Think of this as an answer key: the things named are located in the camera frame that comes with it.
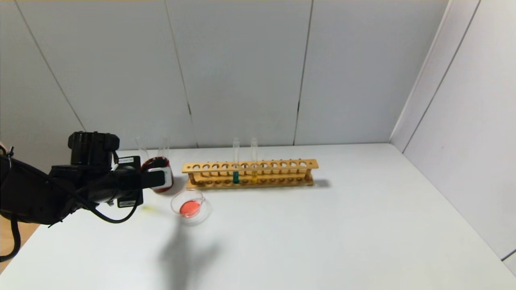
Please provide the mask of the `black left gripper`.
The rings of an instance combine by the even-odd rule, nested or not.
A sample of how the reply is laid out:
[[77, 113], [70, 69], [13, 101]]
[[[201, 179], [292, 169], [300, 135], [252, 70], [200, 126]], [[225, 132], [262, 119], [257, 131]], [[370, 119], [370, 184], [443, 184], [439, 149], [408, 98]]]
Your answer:
[[98, 204], [116, 201], [119, 208], [142, 204], [137, 202], [142, 195], [140, 168], [140, 156], [120, 158], [113, 171], [94, 182], [90, 200]]

